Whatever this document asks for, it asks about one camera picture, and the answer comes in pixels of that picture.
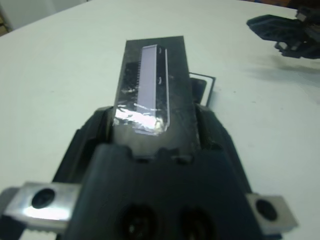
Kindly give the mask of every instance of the white tabletop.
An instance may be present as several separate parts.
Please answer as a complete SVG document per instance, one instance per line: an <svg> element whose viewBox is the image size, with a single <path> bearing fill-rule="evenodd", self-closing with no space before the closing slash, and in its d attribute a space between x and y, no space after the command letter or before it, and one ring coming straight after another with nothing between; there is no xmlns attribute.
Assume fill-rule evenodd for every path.
<svg viewBox="0 0 320 240"><path fill-rule="evenodd" d="M76 129L113 105L126 40L183 35L189 70L217 77L210 107L252 189L289 203L300 227L285 239L317 239L320 61L282 57L259 39L246 21L265 14L295 11L236 0L93 0L0 37L0 190L52 180Z"/></svg>

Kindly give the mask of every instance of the round hole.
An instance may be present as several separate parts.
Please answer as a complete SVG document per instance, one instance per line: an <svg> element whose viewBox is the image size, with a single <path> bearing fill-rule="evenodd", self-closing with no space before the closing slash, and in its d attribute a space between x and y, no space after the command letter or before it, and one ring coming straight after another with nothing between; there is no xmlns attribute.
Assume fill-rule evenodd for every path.
<svg viewBox="0 0 320 240"><path fill-rule="evenodd" d="M216 228L209 216L200 209L185 210L181 215L185 240L216 240Z"/></svg>
<svg viewBox="0 0 320 240"><path fill-rule="evenodd" d="M145 205L132 205L122 218L122 232L127 240L150 240L157 229L156 215Z"/></svg>
<svg viewBox="0 0 320 240"><path fill-rule="evenodd" d="M278 217L278 214L272 206L272 204L266 200L258 200L255 203L256 209L258 212L267 220L269 221L275 221Z"/></svg>
<svg viewBox="0 0 320 240"><path fill-rule="evenodd" d="M55 191L49 188L38 191L31 202L32 207L35 209L43 209L49 206L55 199Z"/></svg>

